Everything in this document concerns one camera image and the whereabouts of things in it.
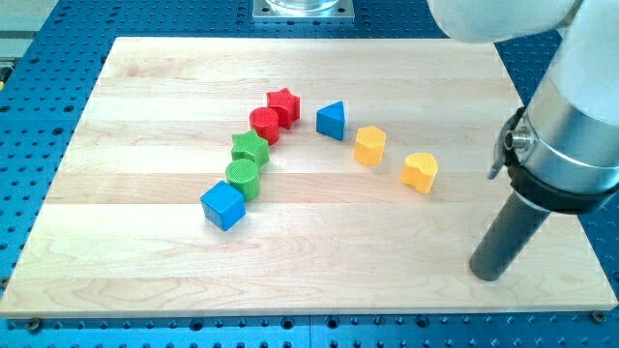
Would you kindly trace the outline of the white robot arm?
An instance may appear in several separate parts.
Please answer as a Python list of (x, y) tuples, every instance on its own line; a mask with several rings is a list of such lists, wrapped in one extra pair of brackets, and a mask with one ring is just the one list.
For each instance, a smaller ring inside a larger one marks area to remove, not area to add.
[(618, 3), (616, 0), (431, 0), (450, 38), (500, 42), (567, 30), (520, 128), (531, 139), (508, 150), (515, 191), (564, 214), (585, 214), (618, 190)]

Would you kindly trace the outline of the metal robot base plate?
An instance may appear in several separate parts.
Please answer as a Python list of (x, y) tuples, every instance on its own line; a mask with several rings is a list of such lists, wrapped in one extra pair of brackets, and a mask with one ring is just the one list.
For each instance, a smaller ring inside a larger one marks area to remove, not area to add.
[(251, 11), (258, 21), (355, 18), (353, 0), (253, 0)]

